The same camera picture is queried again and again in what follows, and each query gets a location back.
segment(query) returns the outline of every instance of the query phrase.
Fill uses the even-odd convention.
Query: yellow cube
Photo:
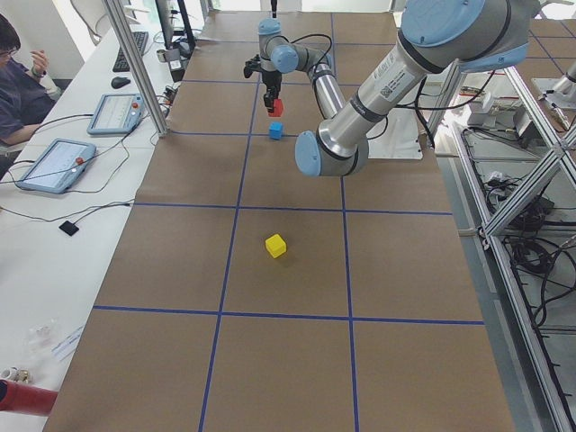
[[[274,234],[272,237],[266,239],[266,250],[272,258],[278,258],[281,254],[286,252],[286,242],[280,234]]]

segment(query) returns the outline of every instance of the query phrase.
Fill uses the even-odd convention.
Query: blue cube
[[[279,140],[282,137],[282,132],[284,130],[284,125],[281,124],[279,121],[273,121],[270,124],[270,129],[268,130],[268,134],[271,139]]]

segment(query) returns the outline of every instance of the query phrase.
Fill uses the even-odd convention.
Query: white desk
[[[166,64],[158,62],[154,43],[156,31],[150,31],[148,53],[144,56],[148,74],[157,95],[162,95],[172,79]],[[110,31],[93,56],[64,92],[46,122],[80,113],[92,113],[102,94],[137,93],[135,82],[114,90],[110,81],[118,41]],[[55,139],[66,138],[92,142],[98,151],[113,146],[118,137],[93,138],[86,133],[89,118],[59,121],[42,128],[26,146],[18,160],[35,160]],[[100,193],[47,195],[28,193],[13,184],[0,184],[0,203],[15,212],[51,219],[83,210],[93,205],[124,202],[132,199],[140,186],[154,151],[158,136],[150,118],[124,141],[130,158]],[[110,178],[126,157],[122,146],[98,157],[81,175],[74,189],[95,191]],[[29,164],[16,165],[12,172],[19,178]],[[84,325],[110,264],[113,251],[128,219],[130,208],[102,209],[80,221],[80,231],[69,237],[59,230],[61,221],[38,222],[0,211],[0,295],[3,314],[0,318],[0,369],[10,366],[29,368],[33,384],[59,389],[72,355],[59,363],[49,355],[33,357],[24,339],[30,328],[57,320],[58,341]],[[75,221],[79,216],[68,218]],[[46,419],[0,412],[0,432],[36,432]]]

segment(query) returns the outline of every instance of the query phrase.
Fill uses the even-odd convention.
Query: white label sticker
[[[64,360],[76,350],[78,342],[80,342],[80,337],[82,336],[83,330],[84,326],[78,327],[70,334],[70,336],[52,348],[52,354],[59,362]]]
[[[414,76],[406,69],[406,64],[397,61],[395,51],[396,49],[393,49],[373,72],[376,91],[388,102],[399,97],[414,81]]]

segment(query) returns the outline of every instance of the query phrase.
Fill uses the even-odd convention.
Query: tablet
[[[94,144],[54,139],[16,185],[29,191],[62,194],[76,182],[95,153]]]
[[[140,121],[143,106],[140,94],[103,94],[87,132],[90,135],[121,135]]]

